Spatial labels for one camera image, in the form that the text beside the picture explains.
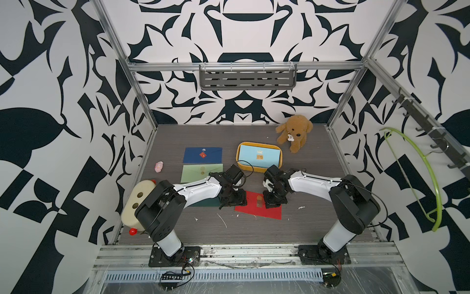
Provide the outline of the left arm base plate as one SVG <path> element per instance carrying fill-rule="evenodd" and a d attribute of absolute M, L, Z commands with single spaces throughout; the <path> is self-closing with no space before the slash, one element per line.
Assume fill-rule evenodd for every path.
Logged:
<path fill-rule="evenodd" d="M 198 265 L 200 262 L 201 247 L 183 246 L 173 256 L 166 256 L 160 247 L 153 247 L 148 267 L 182 267 L 185 264 Z"/>

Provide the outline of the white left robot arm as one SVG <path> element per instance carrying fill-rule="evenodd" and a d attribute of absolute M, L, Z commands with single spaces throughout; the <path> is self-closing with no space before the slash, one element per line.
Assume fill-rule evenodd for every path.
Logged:
<path fill-rule="evenodd" d="M 246 191 L 242 188 L 246 178 L 238 166 L 232 165 L 227 171 L 210 172 L 192 183 L 173 185 L 163 180 L 150 189 L 133 214 L 165 257 L 172 258 L 184 250 L 175 232 L 183 210 L 212 198 L 219 199 L 219 208 L 246 206 Z"/>

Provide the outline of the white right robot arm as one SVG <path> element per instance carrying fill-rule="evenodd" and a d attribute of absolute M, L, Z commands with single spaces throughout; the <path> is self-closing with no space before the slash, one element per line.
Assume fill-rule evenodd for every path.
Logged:
<path fill-rule="evenodd" d="M 328 178 L 308 174 L 298 169 L 282 171 L 277 166 L 264 173 L 263 198 L 266 208 L 276 208 L 287 203 L 287 195 L 303 192 L 332 203 L 337 221 L 322 238 L 320 248 L 333 254 L 342 250 L 355 236 L 371 224 L 381 211 L 372 193 L 352 175 Z"/>

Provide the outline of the red envelope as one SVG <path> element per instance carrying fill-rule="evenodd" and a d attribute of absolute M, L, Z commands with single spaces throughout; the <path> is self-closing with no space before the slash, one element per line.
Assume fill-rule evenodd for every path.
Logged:
<path fill-rule="evenodd" d="M 282 208 L 266 208 L 263 194 L 247 191 L 246 199 L 246 206 L 237 206 L 235 211 L 264 218 L 282 219 Z"/>

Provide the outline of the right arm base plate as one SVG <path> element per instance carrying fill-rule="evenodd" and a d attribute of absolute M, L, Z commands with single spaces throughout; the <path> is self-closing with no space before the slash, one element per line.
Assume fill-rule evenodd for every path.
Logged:
<path fill-rule="evenodd" d="M 299 245 L 297 256 L 303 265 L 349 265 L 351 259 L 347 247 L 331 251 L 323 242 L 318 245 Z"/>

